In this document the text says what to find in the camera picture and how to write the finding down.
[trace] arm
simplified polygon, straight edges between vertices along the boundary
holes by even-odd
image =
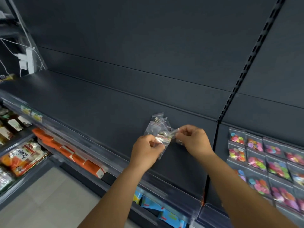
[[[140,179],[165,149],[162,144],[151,147],[150,143],[154,141],[153,135],[146,135],[135,142],[130,164],[78,228],[124,227]]]
[[[207,171],[235,227],[289,227],[294,223],[251,189],[226,162],[212,150],[203,129],[186,125],[179,129],[176,138]]]

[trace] right hand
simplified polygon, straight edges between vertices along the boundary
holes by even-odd
[[[175,135],[176,139],[181,140],[188,152],[196,159],[214,154],[207,134],[203,129],[185,125],[180,127],[178,131]]]

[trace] floor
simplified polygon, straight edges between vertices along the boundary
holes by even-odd
[[[99,197],[57,168],[0,211],[2,228],[77,228]],[[139,228],[128,220],[125,228]]]

